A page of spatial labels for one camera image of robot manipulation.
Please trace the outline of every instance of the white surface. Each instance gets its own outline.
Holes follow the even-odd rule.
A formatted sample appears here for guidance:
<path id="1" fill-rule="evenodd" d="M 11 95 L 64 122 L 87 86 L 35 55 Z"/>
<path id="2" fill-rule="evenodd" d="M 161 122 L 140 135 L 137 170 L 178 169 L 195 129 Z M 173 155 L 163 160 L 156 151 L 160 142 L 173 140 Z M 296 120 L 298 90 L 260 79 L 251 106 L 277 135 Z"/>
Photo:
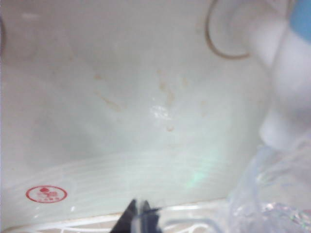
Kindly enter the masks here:
<path id="1" fill-rule="evenodd" d="M 3 0 L 2 229 L 225 197 L 269 80 L 211 53 L 208 2 Z M 37 185 L 68 197 L 41 204 Z"/>
<path id="2" fill-rule="evenodd" d="M 273 103 L 260 135 L 278 150 L 290 150 L 311 129 L 311 43 L 287 29 L 271 74 Z"/>

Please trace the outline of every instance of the red logo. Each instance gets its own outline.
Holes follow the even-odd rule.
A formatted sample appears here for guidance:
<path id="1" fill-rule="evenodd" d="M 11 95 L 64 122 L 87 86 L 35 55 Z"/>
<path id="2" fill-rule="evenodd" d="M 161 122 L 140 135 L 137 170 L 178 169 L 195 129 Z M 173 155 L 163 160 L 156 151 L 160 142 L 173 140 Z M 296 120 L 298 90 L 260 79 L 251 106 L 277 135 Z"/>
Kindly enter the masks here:
<path id="1" fill-rule="evenodd" d="M 28 189 L 26 197 L 39 203 L 55 203 L 65 199 L 67 192 L 60 187 L 43 185 Z"/>

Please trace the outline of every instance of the white faucet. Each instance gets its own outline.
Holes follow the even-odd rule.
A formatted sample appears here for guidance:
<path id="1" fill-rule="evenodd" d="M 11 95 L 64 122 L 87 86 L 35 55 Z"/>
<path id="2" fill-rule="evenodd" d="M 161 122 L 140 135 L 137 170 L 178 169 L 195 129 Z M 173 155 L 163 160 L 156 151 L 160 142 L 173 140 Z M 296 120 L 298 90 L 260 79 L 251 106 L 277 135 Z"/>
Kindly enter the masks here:
<path id="1" fill-rule="evenodd" d="M 226 40 L 257 57 L 273 79 L 260 135 L 272 148 L 290 150 L 311 129 L 311 0 L 297 0 L 289 20 L 289 1 L 271 2 L 218 0 L 211 21 L 227 12 Z"/>

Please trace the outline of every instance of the brown stain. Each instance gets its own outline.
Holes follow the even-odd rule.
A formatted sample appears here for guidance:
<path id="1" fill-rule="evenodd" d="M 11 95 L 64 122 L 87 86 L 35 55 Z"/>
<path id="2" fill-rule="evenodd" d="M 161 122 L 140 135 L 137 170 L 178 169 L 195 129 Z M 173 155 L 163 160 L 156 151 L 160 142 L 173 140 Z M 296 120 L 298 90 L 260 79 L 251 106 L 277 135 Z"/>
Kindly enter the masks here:
<path id="1" fill-rule="evenodd" d="M 175 94 L 173 91 L 167 87 L 167 84 L 163 80 L 160 80 L 159 89 L 166 94 L 166 103 L 168 106 L 171 106 L 175 100 Z"/>
<path id="2" fill-rule="evenodd" d="M 187 80 L 187 78 L 183 78 L 183 86 L 184 87 L 187 87 L 188 86 L 188 80 Z"/>
<path id="3" fill-rule="evenodd" d="M 175 95 L 174 95 L 174 93 L 173 93 L 170 89 L 168 89 L 168 90 L 167 90 L 167 99 L 166 99 L 167 104 L 168 104 L 169 106 L 171 106 L 172 103 L 174 102 L 174 100 L 175 100 Z"/>
<path id="4" fill-rule="evenodd" d="M 102 80 L 103 78 L 99 74 L 94 75 L 95 80 Z"/>
<path id="5" fill-rule="evenodd" d="M 161 91 L 165 92 L 166 91 L 166 83 L 161 80 L 160 83 L 159 83 L 159 88 Z"/>
<path id="6" fill-rule="evenodd" d="M 100 93 L 98 93 L 98 92 L 95 92 L 95 94 L 97 95 L 97 96 L 99 96 L 103 101 L 105 101 L 105 103 L 108 105 L 108 107 L 110 108 L 110 109 L 112 109 L 112 110 L 114 110 L 114 111 L 116 111 L 116 112 L 121 112 L 121 107 L 118 105 L 118 104 L 116 104 L 115 102 L 113 102 L 113 101 L 111 101 L 111 100 L 109 100 L 109 99 L 107 99 L 107 98 L 105 98 L 105 97 L 103 97 Z"/>
<path id="7" fill-rule="evenodd" d="M 167 132 L 172 132 L 172 131 L 174 131 L 174 126 L 167 126 L 166 127 L 166 130 L 167 130 Z"/>

